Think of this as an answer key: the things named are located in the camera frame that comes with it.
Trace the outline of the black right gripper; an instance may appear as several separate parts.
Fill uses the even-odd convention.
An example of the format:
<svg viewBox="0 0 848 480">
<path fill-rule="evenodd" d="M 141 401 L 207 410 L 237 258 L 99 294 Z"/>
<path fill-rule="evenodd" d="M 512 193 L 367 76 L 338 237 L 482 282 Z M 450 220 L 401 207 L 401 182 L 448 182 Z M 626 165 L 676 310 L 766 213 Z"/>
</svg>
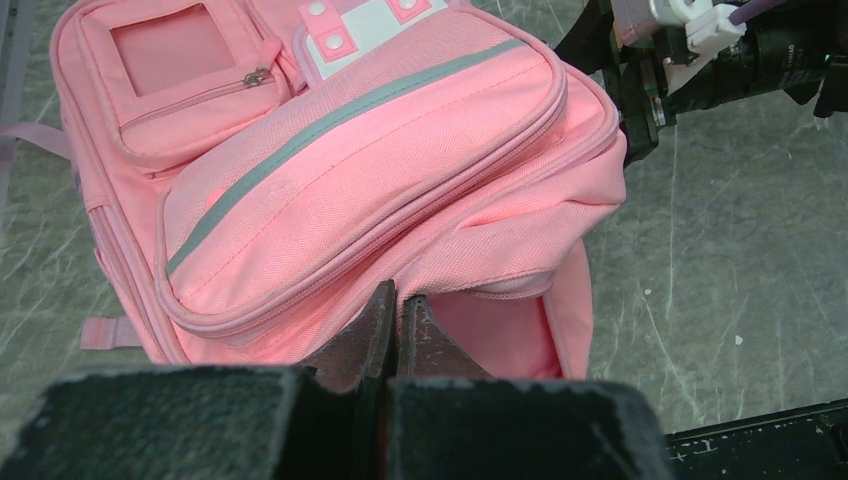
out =
<svg viewBox="0 0 848 480">
<path fill-rule="evenodd" d="M 666 81 L 660 61 L 648 49 L 617 43 L 609 1 L 587 1 L 554 51 L 583 73 L 602 75 L 603 87 L 619 110 L 619 127 L 627 139 L 626 167 L 658 147 L 662 129 L 677 125 L 676 115 L 663 103 Z"/>
</svg>

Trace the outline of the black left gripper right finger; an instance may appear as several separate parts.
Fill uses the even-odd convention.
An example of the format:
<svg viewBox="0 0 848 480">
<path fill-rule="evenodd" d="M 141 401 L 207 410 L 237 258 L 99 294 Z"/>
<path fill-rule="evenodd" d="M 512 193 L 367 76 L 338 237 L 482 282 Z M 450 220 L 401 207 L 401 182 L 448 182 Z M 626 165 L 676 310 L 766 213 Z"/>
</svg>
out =
<svg viewBox="0 0 848 480">
<path fill-rule="evenodd" d="M 399 377 L 491 377 L 436 322 L 426 296 L 404 302 L 396 333 Z"/>
</svg>

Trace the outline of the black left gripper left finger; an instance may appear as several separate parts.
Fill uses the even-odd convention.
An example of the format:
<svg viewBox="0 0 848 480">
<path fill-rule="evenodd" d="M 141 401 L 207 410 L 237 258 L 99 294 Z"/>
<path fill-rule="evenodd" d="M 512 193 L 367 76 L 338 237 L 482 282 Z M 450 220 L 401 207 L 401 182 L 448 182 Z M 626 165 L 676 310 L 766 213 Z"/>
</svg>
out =
<svg viewBox="0 0 848 480">
<path fill-rule="evenodd" d="M 378 284 L 359 315 L 298 365 L 325 389 L 346 393 L 367 378 L 380 378 L 394 352 L 395 283 Z"/>
</svg>

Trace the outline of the pink student backpack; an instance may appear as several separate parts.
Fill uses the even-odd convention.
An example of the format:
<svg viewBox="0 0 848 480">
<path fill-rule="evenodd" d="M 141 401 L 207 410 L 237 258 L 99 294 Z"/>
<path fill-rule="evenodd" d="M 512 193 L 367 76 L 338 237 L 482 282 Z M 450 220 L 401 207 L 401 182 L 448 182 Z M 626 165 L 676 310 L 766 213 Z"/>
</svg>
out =
<svg viewBox="0 0 848 480">
<path fill-rule="evenodd" d="M 625 198 L 593 79 L 463 1 L 80 1 L 51 39 L 67 158 L 124 308 L 86 349 L 292 364 L 376 286 L 506 377 L 586 374 L 583 238 Z"/>
</svg>

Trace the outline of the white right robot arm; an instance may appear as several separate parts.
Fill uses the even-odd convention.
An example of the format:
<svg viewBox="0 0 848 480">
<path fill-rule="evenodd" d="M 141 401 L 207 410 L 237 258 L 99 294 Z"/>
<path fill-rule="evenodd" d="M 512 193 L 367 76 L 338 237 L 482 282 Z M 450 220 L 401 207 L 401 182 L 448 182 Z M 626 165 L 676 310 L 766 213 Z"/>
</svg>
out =
<svg viewBox="0 0 848 480">
<path fill-rule="evenodd" d="M 729 102 L 782 91 L 819 119 L 847 110 L 844 1 L 587 1 L 554 50 L 601 73 L 626 165 L 678 116 Z"/>
</svg>

